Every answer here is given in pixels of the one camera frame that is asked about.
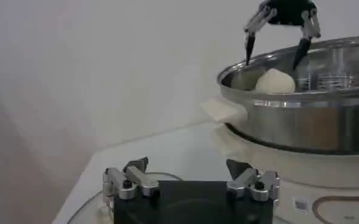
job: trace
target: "pot rim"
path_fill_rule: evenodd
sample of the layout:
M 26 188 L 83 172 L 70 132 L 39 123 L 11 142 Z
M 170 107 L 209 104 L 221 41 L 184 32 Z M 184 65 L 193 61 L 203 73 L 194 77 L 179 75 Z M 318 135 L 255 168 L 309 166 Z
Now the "pot rim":
M 345 47 L 359 47 L 359 36 L 358 37 L 347 37 L 332 39 L 327 41 L 320 41 L 313 43 L 311 45 L 310 52 L 323 51 L 324 49 L 336 49 L 336 48 L 345 48 Z M 334 100 L 343 100 L 346 97 L 359 98 L 359 86 L 348 88 L 348 89 L 338 89 L 334 91 L 312 91 L 306 93 L 257 93 L 255 91 L 245 91 L 241 89 L 235 89 L 222 84 L 222 81 L 227 75 L 238 69 L 243 69 L 243 71 L 249 71 L 252 68 L 256 68 L 265 60 L 270 61 L 273 58 L 276 58 L 280 55 L 287 53 L 295 52 L 297 46 L 288 47 L 284 49 L 279 49 L 276 51 L 268 52 L 265 54 L 258 55 L 254 57 L 248 66 L 246 62 L 242 61 L 236 63 L 232 66 L 225 68 L 222 72 L 217 75 L 217 83 L 220 86 L 222 91 L 231 92 L 236 96 L 240 96 L 242 99 L 253 99 L 253 100 L 274 100 L 274 101 L 318 101 L 329 102 Z

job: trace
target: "label sticker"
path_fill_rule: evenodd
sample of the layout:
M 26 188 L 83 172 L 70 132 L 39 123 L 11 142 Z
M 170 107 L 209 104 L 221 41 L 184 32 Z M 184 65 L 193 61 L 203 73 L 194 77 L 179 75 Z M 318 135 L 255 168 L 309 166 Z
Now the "label sticker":
M 304 214 L 308 214 L 308 200 L 304 198 L 293 198 L 293 208 Z

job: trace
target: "silver clamp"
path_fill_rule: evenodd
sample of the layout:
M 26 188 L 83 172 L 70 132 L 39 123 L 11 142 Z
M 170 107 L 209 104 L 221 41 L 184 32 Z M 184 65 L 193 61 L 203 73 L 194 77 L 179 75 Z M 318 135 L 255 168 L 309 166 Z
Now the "silver clamp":
M 151 197 L 154 192 L 159 190 L 159 182 L 152 178 L 149 178 L 141 170 L 135 166 L 129 166 L 126 169 L 126 176 L 130 181 L 136 183 L 141 187 L 141 191 L 144 196 Z
M 116 195 L 123 200 L 133 199 L 136 195 L 136 184 L 129 181 L 117 168 L 107 168 L 102 176 L 102 181 L 106 203 L 110 197 Z
M 277 202 L 279 197 L 280 178 L 277 172 L 266 171 L 258 175 L 253 168 L 246 169 L 238 178 L 227 182 L 227 190 L 235 193 L 236 198 L 244 197 L 245 191 L 250 191 L 255 201 Z

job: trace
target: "white cooker base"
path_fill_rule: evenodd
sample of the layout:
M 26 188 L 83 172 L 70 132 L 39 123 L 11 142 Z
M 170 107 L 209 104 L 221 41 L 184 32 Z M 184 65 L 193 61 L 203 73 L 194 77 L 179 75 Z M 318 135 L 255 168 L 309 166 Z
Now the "white cooker base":
M 359 156 L 279 152 L 245 141 L 225 126 L 213 131 L 212 140 L 227 158 L 280 173 L 280 203 L 275 214 L 281 219 L 294 224 L 359 223 Z

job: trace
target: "white pot handle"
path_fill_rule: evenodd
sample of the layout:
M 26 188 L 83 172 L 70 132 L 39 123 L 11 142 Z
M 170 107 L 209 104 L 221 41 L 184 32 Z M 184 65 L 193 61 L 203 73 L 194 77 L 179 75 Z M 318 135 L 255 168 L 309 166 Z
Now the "white pot handle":
M 201 104 L 201 107 L 216 123 L 236 123 L 246 121 L 248 117 L 244 106 L 222 98 L 212 98 Z

